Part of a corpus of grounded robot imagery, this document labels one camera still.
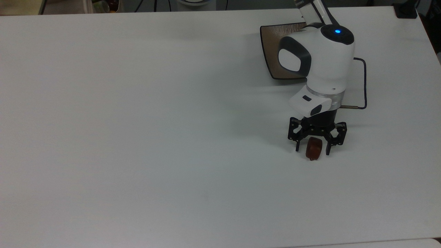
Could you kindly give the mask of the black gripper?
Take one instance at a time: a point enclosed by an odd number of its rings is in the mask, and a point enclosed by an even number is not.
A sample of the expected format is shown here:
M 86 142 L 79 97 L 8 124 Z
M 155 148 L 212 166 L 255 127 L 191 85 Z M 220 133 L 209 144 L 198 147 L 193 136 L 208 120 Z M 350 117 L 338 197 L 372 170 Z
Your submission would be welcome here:
M 338 110 L 325 111 L 304 117 L 301 120 L 291 117 L 289 120 L 288 139 L 296 143 L 296 152 L 300 149 L 300 142 L 309 135 L 320 133 L 327 141 L 326 155 L 330 154 L 331 148 L 343 145 L 348 126 L 346 122 L 335 123 Z M 332 131 L 337 131 L 337 136 L 332 136 Z

